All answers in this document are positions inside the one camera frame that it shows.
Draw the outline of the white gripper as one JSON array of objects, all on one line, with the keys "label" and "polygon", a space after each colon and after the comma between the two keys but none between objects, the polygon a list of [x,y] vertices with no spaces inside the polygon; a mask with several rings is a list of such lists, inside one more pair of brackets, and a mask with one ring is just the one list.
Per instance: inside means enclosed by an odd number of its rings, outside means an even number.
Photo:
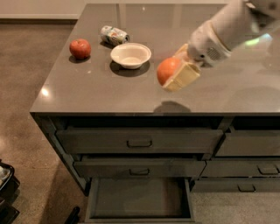
[{"label": "white gripper", "polygon": [[[174,57],[181,60],[189,58],[202,67],[215,67],[231,56],[217,36],[210,20],[203,23],[191,35],[188,44],[183,44]],[[191,84],[200,77],[200,69],[193,63],[180,62],[163,85],[163,89],[176,92]]]}]

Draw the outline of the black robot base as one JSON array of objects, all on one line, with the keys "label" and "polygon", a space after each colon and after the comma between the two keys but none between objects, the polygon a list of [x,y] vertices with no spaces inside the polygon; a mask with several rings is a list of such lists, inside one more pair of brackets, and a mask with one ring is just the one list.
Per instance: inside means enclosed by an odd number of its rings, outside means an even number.
[{"label": "black robot base", "polygon": [[12,205],[20,182],[15,169],[0,161],[0,224],[12,224],[20,212]]}]

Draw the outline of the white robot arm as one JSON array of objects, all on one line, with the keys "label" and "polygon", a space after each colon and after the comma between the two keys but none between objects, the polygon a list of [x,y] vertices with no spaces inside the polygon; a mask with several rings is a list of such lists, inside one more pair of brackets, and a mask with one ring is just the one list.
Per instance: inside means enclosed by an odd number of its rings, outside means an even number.
[{"label": "white robot arm", "polygon": [[232,0],[176,51],[178,64],[163,81],[163,89],[175,92],[191,84],[202,67],[216,66],[238,45],[278,27],[279,21],[280,0]]}]

